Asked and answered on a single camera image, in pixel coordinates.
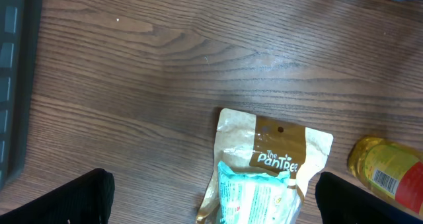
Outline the light green snack packet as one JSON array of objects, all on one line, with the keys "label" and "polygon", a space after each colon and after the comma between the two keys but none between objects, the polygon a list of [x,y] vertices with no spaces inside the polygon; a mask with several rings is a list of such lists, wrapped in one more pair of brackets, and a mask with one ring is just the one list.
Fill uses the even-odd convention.
[{"label": "light green snack packet", "polygon": [[286,223],[293,201],[288,194],[290,173],[236,173],[223,161],[218,166],[222,224]]}]

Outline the clear bottle with silver cap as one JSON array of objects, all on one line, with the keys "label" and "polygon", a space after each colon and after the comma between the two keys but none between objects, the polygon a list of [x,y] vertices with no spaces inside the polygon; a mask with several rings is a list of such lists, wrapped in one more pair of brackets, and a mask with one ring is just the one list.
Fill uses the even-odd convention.
[{"label": "clear bottle with silver cap", "polygon": [[422,219],[422,152],[388,139],[365,136],[348,157],[348,169],[377,197]]}]

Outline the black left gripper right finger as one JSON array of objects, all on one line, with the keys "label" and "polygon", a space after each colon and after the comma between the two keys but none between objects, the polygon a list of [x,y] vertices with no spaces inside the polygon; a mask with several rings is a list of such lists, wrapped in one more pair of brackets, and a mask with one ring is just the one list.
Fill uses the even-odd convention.
[{"label": "black left gripper right finger", "polygon": [[321,174],[315,199],[324,224],[422,224],[331,172]]}]

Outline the brown Pantree pouch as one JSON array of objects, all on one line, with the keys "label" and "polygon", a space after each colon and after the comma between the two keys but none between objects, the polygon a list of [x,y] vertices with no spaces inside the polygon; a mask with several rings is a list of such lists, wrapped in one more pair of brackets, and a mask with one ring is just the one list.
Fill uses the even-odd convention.
[{"label": "brown Pantree pouch", "polygon": [[286,223],[295,223],[310,179],[326,165],[333,136],[297,124],[224,108],[214,142],[213,174],[196,216],[197,223],[220,223],[219,162],[236,173],[290,173],[293,201]]}]

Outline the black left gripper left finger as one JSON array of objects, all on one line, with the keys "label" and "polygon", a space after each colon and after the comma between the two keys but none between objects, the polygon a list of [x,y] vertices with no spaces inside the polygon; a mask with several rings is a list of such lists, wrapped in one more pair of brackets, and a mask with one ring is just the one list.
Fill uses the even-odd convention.
[{"label": "black left gripper left finger", "polygon": [[107,224],[114,201],[112,173],[96,168],[1,216],[1,224]]}]

